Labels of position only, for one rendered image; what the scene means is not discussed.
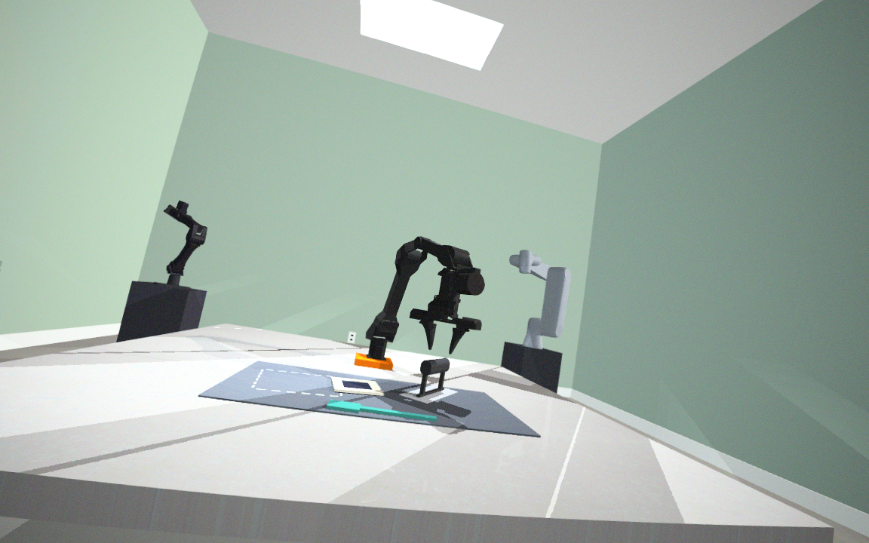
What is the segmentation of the teal flat bar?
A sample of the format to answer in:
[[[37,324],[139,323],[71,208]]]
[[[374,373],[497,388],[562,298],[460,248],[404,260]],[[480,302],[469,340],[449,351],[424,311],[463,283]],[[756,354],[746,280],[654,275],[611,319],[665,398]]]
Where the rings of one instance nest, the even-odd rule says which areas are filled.
[[[408,419],[419,419],[425,420],[425,422],[436,422],[437,416],[426,416],[426,415],[415,415],[415,413],[405,413],[399,412],[399,410],[384,410],[377,408],[367,408],[366,406],[360,406],[361,404],[349,403],[339,400],[329,400],[327,404],[327,409],[332,410],[345,410],[345,412],[349,413],[376,413],[377,415],[387,415],[387,416],[397,416],[397,417],[408,417]]]

